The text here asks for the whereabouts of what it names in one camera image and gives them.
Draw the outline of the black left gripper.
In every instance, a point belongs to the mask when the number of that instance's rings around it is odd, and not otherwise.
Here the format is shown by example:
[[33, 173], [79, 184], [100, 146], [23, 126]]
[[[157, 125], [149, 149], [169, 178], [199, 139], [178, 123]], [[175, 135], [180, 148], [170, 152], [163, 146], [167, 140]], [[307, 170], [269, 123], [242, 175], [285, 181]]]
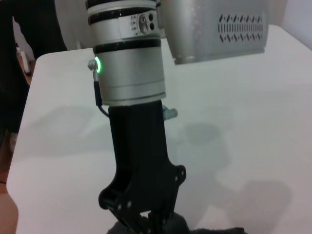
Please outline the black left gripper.
[[[174, 234], [173, 210], [186, 170], [169, 160], [162, 102], [108, 111], [116, 173], [98, 201], [117, 222], [107, 233]], [[146, 211], [151, 211], [148, 218], [140, 215]]]

